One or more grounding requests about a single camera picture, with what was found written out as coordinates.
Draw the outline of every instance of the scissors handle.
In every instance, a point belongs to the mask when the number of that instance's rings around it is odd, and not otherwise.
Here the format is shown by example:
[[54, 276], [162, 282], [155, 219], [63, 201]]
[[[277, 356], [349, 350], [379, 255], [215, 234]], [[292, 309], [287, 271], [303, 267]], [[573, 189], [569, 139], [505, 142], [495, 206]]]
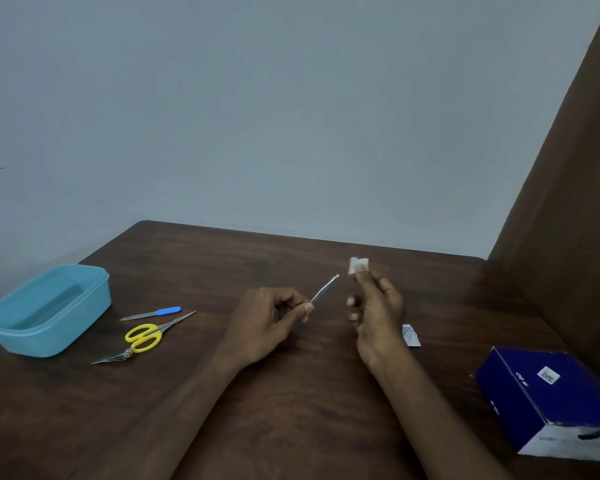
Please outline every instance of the scissors handle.
[[[138, 325], [137, 327], [129, 330], [125, 335], [125, 340], [131, 344], [131, 350], [133, 350], [133, 352], [136, 354], [151, 350], [160, 343], [161, 339], [162, 332], [160, 331], [159, 327], [153, 323], [144, 323], [142, 325]], [[140, 347], [149, 341], [152, 341], [152, 343], [145, 345], [144, 347]]]

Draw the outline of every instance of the blue plastic container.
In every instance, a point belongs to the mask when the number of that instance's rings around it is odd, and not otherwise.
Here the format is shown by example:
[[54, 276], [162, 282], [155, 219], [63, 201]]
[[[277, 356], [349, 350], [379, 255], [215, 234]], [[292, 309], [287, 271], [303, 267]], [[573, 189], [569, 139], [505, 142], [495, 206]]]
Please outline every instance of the blue plastic container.
[[111, 305], [101, 267], [55, 267], [0, 300], [0, 345], [49, 357], [67, 348]]

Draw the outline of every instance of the alcohol swab packet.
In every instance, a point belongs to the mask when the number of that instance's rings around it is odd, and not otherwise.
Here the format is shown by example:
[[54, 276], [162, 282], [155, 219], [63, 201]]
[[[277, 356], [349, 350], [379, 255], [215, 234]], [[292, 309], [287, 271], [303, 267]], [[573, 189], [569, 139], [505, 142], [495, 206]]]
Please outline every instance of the alcohol swab packet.
[[402, 336], [409, 347], [420, 347], [418, 334], [411, 325], [402, 325]]
[[369, 269], [369, 259], [368, 258], [362, 258], [362, 259], [358, 259], [358, 258], [351, 258], [349, 260], [349, 275], [352, 276], [353, 274], [356, 273], [356, 266], [361, 264], [362, 266], [365, 266], [367, 268], [367, 270]]

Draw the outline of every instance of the light blue wall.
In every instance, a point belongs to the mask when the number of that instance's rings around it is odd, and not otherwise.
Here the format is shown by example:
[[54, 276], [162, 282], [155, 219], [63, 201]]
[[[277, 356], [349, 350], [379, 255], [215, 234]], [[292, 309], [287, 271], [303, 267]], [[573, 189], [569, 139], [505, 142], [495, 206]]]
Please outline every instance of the light blue wall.
[[600, 0], [0, 0], [0, 297], [140, 219], [486, 257]]

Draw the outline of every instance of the hand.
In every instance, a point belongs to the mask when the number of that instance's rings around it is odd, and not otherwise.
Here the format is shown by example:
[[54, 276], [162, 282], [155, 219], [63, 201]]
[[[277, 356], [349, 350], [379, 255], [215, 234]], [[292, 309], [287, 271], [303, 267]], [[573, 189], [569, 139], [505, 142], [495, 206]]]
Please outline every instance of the hand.
[[400, 325], [404, 318], [404, 300], [391, 282], [365, 266], [356, 266], [355, 281], [363, 296], [350, 296], [347, 314], [358, 332], [358, 352], [374, 372], [382, 357], [396, 347], [405, 347]]
[[[278, 322], [274, 308], [280, 312]], [[293, 288], [248, 290], [233, 312], [221, 348], [245, 367], [268, 355], [287, 338], [296, 320], [306, 321], [312, 311], [313, 304]]]

